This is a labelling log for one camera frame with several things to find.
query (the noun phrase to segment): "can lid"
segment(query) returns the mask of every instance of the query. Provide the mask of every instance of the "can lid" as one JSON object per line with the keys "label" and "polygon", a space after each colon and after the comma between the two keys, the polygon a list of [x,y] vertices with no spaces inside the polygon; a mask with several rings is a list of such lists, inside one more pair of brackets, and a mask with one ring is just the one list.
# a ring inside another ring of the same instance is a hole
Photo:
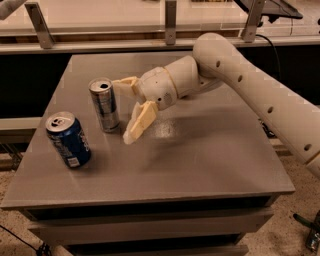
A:
{"label": "can lid", "polygon": [[110,90],[112,83],[108,78],[97,78],[89,83],[89,89],[92,92],[104,92]]}
{"label": "can lid", "polygon": [[70,112],[58,112],[51,115],[46,121],[46,128],[51,132],[62,132],[70,128],[75,121],[75,116]]}

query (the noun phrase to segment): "table top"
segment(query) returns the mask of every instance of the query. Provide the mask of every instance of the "table top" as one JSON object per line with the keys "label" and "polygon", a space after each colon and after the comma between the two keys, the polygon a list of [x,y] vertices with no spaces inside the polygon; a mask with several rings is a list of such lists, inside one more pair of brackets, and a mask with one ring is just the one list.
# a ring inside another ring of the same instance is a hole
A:
{"label": "table top", "polygon": [[[122,135],[135,102],[116,95],[120,128],[103,133],[88,83],[141,76],[190,52],[74,55],[2,201],[5,209],[249,197],[294,191],[257,116],[227,85],[159,112],[134,144]],[[92,150],[68,169],[46,136],[58,111],[80,120]]]}

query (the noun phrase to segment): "metal frame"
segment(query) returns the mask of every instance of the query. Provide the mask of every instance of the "metal frame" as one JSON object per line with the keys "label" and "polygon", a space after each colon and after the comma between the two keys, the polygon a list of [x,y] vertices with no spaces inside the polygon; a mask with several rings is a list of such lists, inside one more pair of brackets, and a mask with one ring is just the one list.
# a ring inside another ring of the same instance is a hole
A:
{"label": "metal frame", "polygon": [[[268,46],[269,43],[257,38],[253,43],[246,43],[242,39],[234,37],[228,38],[235,47],[261,47]],[[292,37],[270,37],[274,46],[293,46],[293,45],[319,45],[319,36],[292,36]],[[74,42],[59,43],[52,49],[42,49],[38,44],[17,44],[3,45],[0,47],[1,55],[19,54],[57,54],[57,53],[119,53],[129,51],[161,51],[161,50],[192,50],[195,39],[177,39],[175,45],[168,46],[163,41],[155,40],[135,40],[135,41],[107,41],[107,42]]]}
{"label": "metal frame", "polygon": [[253,0],[246,27],[242,31],[241,38],[246,43],[252,43],[256,37],[258,25],[261,21],[261,14],[265,4],[265,0]]}
{"label": "metal frame", "polygon": [[22,160],[22,154],[13,144],[0,144],[2,148],[9,154],[12,158],[12,169],[18,170],[18,167]]}
{"label": "metal frame", "polygon": [[177,24],[177,1],[166,0],[165,5],[165,39],[167,45],[176,43],[176,24]]}
{"label": "metal frame", "polygon": [[39,4],[26,3],[24,6],[27,9],[27,12],[32,21],[33,27],[37,33],[37,37],[38,37],[41,48],[51,49],[54,45],[54,42],[49,32],[46,21],[43,18]]}

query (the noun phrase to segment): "soda can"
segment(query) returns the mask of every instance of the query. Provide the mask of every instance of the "soda can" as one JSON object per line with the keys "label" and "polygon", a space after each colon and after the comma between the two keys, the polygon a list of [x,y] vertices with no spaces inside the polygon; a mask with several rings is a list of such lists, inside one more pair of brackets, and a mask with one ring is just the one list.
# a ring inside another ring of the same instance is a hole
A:
{"label": "soda can", "polygon": [[88,142],[79,120],[72,113],[53,114],[46,121],[46,130],[49,139],[68,167],[79,167],[90,159]]}
{"label": "soda can", "polygon": [[89,83],[89,91],[101,129],[113,132],[119,126],[119,116],[112,82],[104,77],[96,78]]}

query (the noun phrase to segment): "floor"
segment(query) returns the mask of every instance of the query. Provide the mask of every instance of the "floor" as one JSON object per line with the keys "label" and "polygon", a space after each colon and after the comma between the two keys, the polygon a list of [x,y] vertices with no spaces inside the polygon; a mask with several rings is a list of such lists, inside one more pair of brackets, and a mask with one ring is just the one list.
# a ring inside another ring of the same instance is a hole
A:
{"label": "floor", "polygon": [[[318,255],[305,247],[309,229],[293,219],[298,213],[313,220],[320,210],[320,180],[316,179],[278,140],[271,140],[285,170],[295,185],[292,195],[280,196],[272,205],[274,216],[257,233],[247,234],[240,241],[249,247],[247,256],[308,256]],[[0,172],[0,201],[14,177],[13,171]],[[0,210],[0,224],[30,243],[34,248],[42,244],[28,230],[28,220],[15,211]],[[70,256],[62,247],[51,248],[53,256]],[[0,230],[0,256],[34,256],[34,250],[7,232]]]}

